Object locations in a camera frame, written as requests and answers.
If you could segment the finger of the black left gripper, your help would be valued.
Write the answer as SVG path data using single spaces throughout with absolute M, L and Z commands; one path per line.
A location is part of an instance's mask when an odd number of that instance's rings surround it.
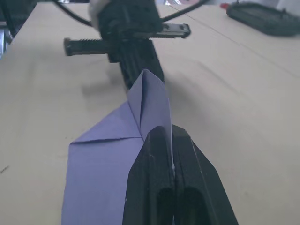
M 139 39 L 125 40 L 108 54 L 110 63 L 119 63 L 121 74 L 126 88 L 129 90 L 137 80 L 142 69 L 141 46 L 143 41 Z
M 165 82 L 164 72 L 161 68 L 154 44 L 150 39 L 138 39 L 134 41 L 133 62 L 138 74 L 147 69 L 162 82 Z

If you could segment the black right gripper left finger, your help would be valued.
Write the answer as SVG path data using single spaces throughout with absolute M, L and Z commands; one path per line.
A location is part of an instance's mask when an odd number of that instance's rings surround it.
M 173 176 L 164 128 L 146 136 L 127 179 L 122 223 L 124 225 L 171 225 L 173 223 Z

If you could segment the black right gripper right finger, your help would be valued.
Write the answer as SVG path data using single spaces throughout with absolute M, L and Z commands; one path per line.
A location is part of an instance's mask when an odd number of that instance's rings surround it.
M 187 131 L 172 126 L 177 225 L 236 225 L 221 179 Z

